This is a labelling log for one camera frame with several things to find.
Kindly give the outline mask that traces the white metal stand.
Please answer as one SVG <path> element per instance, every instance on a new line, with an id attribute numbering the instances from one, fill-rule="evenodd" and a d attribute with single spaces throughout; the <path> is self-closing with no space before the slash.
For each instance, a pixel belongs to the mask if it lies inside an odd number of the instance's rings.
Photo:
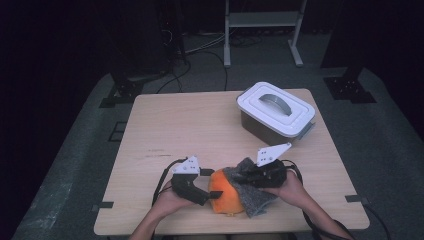
<path id="1" fill-rule="evenodd" d="M 288 40 L 294 63 L 297 67 L 304 65 L 297 49 L 297 42 L 305 14 L 308 0 L 302 0 L 300 9 L 297 11 L 283 12 L 231 12 L 230 0 L 225 0 L 225 20 L 224 20 L 224 46 L 223 65 L 231 66 L 230 30 L 234 28 L 260 28 L 260 27 L 293 27 L 294 34 Z"/>

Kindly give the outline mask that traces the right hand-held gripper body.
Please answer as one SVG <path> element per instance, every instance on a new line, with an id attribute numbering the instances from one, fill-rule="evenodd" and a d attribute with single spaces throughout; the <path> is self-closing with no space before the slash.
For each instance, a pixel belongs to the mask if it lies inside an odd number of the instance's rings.
<path id="1" fill-rule="evenodd" d="M 291 143 L 260 148 L 256 164 L 247 172 L 247 182 L 257 188 L 277 188 L 286 180 L 286 167 L 279 160 Z"/>

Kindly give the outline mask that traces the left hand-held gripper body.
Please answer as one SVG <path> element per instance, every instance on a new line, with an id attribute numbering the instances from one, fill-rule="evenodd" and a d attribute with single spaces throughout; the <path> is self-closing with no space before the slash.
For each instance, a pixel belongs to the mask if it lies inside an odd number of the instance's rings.
<path id="1" fill-rule="evenodd" d="M 194 184 L 200 168 L 196 156 L 188 157 L 172 170 L 171 184 L 179 197 L 203 206 L 209 200 L 209 193 Z"/>

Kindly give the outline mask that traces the grey fluffy cloth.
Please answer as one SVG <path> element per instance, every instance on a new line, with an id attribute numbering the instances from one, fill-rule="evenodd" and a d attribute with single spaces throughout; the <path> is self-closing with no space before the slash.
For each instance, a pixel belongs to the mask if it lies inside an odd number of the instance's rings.
<path id="1" fill-rule="evenodd" d="M 240 202 L 249 218 L 264 214 L 267 205 L 276 199 L 276 196 L 271 193 L 239 182 L 243 173 L 253 170 L 255 167 L 256 164 L 250 158 L 245 158 L 235 167 L 225 167 L 223 169 L 225 177 L 238 193 Z"/>

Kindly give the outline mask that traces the orange plush toy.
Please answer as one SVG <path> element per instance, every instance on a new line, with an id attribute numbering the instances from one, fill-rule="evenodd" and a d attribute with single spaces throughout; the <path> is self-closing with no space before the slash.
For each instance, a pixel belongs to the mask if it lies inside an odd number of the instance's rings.
<path id="1" fill-rule="evenodd" d="M 233 215 L 244 211 L 236 189 L 230 184 L 222 169 L 214 172 L 209 180 L 209 191 L 221 191 L 218 199 L 212 199 L 212 209 L 216 214 Z"/>

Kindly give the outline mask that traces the black tape floor marking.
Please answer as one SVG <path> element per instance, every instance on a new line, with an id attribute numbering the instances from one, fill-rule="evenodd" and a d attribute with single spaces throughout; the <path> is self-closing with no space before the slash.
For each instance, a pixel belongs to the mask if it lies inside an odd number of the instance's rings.
<path id="1" fill-rule="evenodd" d="M 117 121 L 109 135 L 109 142 L 121 142 L 125 133 L 127 123 L 125 121 Z"/>

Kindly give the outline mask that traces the grey lidded plastic box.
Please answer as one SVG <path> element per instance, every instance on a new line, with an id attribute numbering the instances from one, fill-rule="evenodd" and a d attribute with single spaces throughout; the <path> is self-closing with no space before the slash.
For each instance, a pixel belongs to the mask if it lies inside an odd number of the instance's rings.
<path id="1" fill-rule="evenodd" d="M 306 101 L 268 82 L 258 82 L 237 97 L 239 109 L 284 137 L 297 137 L 315 117 Z"/>

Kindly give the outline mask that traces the clear grey storage box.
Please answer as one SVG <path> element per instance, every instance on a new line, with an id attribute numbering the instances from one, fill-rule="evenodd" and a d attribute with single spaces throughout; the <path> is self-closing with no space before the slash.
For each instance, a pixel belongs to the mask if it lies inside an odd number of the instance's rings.
<path id="1" fill-rule="evenodd" d="M 315 127 L 314 123 L 309 122 L 298 135 L 294 137 L 287 137 L 272 130 L 244 112 L 241 113 L 241 124 L 244 129 L 270 146 L 300 141 Z"/>

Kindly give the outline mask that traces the black stand base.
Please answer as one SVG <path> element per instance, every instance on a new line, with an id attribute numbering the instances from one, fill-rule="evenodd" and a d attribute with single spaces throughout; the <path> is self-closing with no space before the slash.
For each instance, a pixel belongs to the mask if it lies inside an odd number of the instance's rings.
<path id="1" fill-rule="evenodd" d="M 324 82 L 335 100 L 349 100 L 353 104 L 375 103 L 376 100 L 359 81 L 362 66 L 349 66 L 342 76 L 325 77 Z"/>
<path id="2" fill-rule="evenodd" d="M 142 93 L 145 84 L 161 79 L 165 75 L 165 72 L 161 72 L 129 78 L 122 72 L 112 72 L 113 85 L 108 95 L 102 99 L 100 108 L 113 108 L 117 104 L 133 103 L 136 97 Z"/>

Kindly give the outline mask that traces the person's left hand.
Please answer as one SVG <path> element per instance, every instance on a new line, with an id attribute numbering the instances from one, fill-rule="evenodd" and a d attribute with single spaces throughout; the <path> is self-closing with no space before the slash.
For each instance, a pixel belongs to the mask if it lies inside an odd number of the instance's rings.
<path id="1" fill-rule="evenodd" d="M 179 197 L 172 189 L 171 182 L 168 181 L 160 191 L 159 196 L 150 209 L 149 213 L 155 219 L 162 220 L 168 215 L 171 215 L 182 208 L 192 205 L 193 202 Z"/>

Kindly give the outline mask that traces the person's right hand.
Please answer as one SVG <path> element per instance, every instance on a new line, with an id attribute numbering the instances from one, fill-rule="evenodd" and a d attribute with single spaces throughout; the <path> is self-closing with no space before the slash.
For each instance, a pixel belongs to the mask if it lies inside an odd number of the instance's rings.
<path id="1" fill-rule="evenodd" d="M 297 175 L 291 171 L 287 171 L 285 182 L 278 188 L 263 188 L 264 192 L 278 196 L 284 202 L 302 208 L 305 205 L 308 194 L 301 184 Z"/>

